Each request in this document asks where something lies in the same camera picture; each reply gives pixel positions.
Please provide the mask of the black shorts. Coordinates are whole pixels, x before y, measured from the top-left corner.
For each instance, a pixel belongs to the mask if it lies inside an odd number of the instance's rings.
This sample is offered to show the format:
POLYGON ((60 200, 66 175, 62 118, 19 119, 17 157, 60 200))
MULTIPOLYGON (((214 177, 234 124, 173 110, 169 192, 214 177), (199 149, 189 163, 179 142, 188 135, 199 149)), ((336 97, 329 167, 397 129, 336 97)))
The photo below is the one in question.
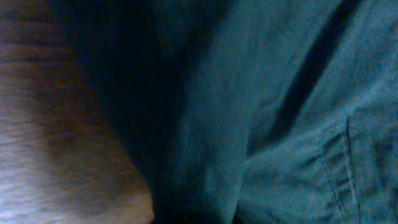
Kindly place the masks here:
POLYGON ((53 1, 155 223, 396 223, 397 2, 53 1))

